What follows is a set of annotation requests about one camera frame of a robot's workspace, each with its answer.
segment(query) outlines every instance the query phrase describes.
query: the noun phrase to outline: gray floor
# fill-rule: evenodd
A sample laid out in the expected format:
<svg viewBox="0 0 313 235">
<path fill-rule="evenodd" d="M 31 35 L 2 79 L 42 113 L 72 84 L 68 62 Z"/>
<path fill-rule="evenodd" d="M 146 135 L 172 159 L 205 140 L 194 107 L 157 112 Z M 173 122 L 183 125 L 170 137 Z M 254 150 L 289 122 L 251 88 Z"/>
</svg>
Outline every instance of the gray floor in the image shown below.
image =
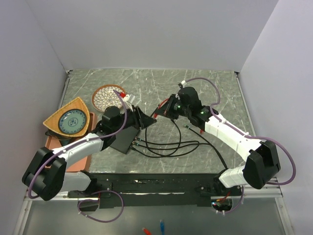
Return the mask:
<svg viewBox="0 0 313 235">
<path fill-rule="evenodd" d="M 102 113 L 97 111 L 92 105 L 91 96 L 93 92 L 105 84 L 118 84 L 126 92 L 136 95 L 135 105 L 138 105 L 147 114 L 151 114 L 162 100 L 179 90 L 179 82 L 192 77 L 207 77 L 216 83 L 222 97 L 221 104 L 216 109 L 234 125 L 252 133 L 242 94 L 233 71 L 74 70 L 70 76 L 63 105 L 80 96 L 88 109 L 97 114 L 99 120 Z M 210 105 L 216 101 L 217 96 L 209 83 L 193 81 L 188 85 L 193 86 L 198 91 L 204 105 Z M 189 121 L 182 117 L 177 121 L 182 131 L 183 141 L 200 140 L 203 142 L 194 133 L 183 127 L 188 123 Z M 209 134 L 204 134 L 204 136 L 217 147 L 229 168 L 243 164 L 241 157 L 225 143 Z M 177 142 L 179 134 L 168 119 L 158 117 L 157 123 L 148 129 L 148 140 L 164 143 Z M 187 151 L 186 149 L 179 150 L 177 154 Z M 124 155 L 108 148 L 93 154 L 89 171 L 118 173 L 218 173 L 223 169 L 222 163 L 212 148 L 200 146 L 192 154 L 179 158 L 163 159 L 143 157 L 134 151 Z"/>
<path fill-rule="evenodd" d="M 92 216 L 112 219 L 120 208 L 96 211 Z M 75 201 L 34 201 L 24 235 L 144 235 L 146 227 L 160 235 L 284 235 L 275 199 L 245 199 L 234 213 L 222 216 L 196 206 L 126 207 L 115 222 L 103 224 L 77 214 Z"/>
</svg>

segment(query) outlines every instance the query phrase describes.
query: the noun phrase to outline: patterned plate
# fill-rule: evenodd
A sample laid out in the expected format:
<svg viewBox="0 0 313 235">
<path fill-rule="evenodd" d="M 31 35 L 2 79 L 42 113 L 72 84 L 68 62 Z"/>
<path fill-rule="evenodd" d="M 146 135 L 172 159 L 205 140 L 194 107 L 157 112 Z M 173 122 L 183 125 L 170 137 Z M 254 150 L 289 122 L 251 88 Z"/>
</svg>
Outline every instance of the patterned plate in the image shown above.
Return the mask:
<svg viewBox="0 0 313 235">
<path fill-rule="evenodd" d="M 76 134 L 86 125 L 86 114 L 80 109 L 71 109 L 59 119 L 59 129 L 65 134 Z"/>
<path fill-rule="evenodd" d="M 109 106 L 117 106 L 118 108 L 121 108 L 123 106 L 122 102 L 119 100 L 113 90 L 126 93 L 125 90 L 118 85 L 104 85 L 102 87 L 99 87 L 93 93 L 93 106 L 101 112 L 104 112 L 105 109 Z"/>
</svg>

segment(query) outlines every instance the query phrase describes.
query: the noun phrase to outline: white wall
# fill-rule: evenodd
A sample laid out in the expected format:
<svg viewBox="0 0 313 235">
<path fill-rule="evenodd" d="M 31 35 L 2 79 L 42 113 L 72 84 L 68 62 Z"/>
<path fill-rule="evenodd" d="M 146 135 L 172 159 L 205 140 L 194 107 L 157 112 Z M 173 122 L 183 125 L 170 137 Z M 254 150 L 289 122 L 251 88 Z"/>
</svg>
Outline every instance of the white wall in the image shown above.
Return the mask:
<svg viewBox="0 0 313 235">
<path fill-rule="evenodd" d="M 66 73 L 24 0 L 0 1 L 0 234 L 12 234 L 22 176 L 45 143 L 42 122 L 56 109 Z"/>
<path fill-rule="evenodd" d="M 282 191 L 297 235 L 312 234 L 313 1 L 281 0 L 240 73 L 257 134 L 279 140 L 297 176 Z M 282 182 L 291 176 L 280 155 Z"/>
<path fill-rule="evenodd" d="M 240 71 L 278 0 L 26 0 L 66 70 Z"/>
</svg>

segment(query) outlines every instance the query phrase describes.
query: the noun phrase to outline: teal decorative plate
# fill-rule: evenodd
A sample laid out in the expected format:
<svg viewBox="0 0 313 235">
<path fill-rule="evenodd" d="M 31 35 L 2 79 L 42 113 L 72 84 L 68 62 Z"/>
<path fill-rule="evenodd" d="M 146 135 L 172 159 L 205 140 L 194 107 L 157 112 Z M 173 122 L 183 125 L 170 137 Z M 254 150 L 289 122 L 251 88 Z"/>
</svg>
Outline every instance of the teal decorative plate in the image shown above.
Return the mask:
<svg viewBox="0 0 313 235">
<path fill-rule="evenodd" d="M 65 112 L 59 119 L 59 129 L 65 134 L 76 134 L 86 125 L 86 114 L 80 109 L 71 109 Z"/>
</svg>

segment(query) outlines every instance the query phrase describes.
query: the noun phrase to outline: marble tabletop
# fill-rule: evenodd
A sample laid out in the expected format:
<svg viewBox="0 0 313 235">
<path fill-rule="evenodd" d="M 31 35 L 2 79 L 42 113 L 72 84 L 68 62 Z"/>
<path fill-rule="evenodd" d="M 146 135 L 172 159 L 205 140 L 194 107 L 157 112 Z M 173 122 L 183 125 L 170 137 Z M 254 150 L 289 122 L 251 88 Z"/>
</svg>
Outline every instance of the marble tabletop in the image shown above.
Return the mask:
<svg viewBox="0 0 313 235">
<path fill-rule="evenodd" d="M 138 105 L 142 111 L 150 115 L 158 104 L 168 98 L 170 94 L 179 90 L 178 83 L 184 79 L 193 77 L 207 77 L 219 88 L 221 103 L 216 109 L 231 123 L 245 132 L 252 133 L 247 110 L 237 83 L 236 74 L 233 71 L 209 71 L 209 70 L 130 70 L 130 69 L 99 69 L 99 70 L 73 70 L 70 73 L 70 81 L 64 96 L 65 105 L 75 97 L 81 97 L 90 112 L 97 114 L 100 120 L 102 113 L 97 111 L 91 101 L 93 92 L 106 84 L 117 84 L 123 87 L 127 93 L 136 96 L 133 104 Z M 203 80 L 188 83 L 199 94 L 203 105 L 210 105 L 217 100 L 217 95 L 212 86 Z M 184 128 L 189 124 L 188 119 L 180 117 L 177 125 L 181 129 L 182 141 L 199 140 L 197 135 Z M 220 151 L 229 168 L 244 164 L 242 158 L 230 147 L 219 139 L 204 133 L 208 139 Z M 139 137 L 144 139 L 144 131 Z M 173 123 L 164 117 L 157 117 L 157 123 L 148 128 L 148 141 L 151 142 L 178 142 L 179 133 Z M 142 147 L 138 150 L 149 151 Z M 176 154 L 191 150 L 193 147 L 180 149 Z M 169 153 L 160 149 L 160 153 Z M 133 150 L 124 155 L 112 148 L 93 154 L 90 163 L 90 172 L 115 172 L 115 173 L 219 173 L 224 169 L 220 159 L 212 147 L 199 146 L 191 154 L 175 158 L 148 158 Z"/>
</svg>

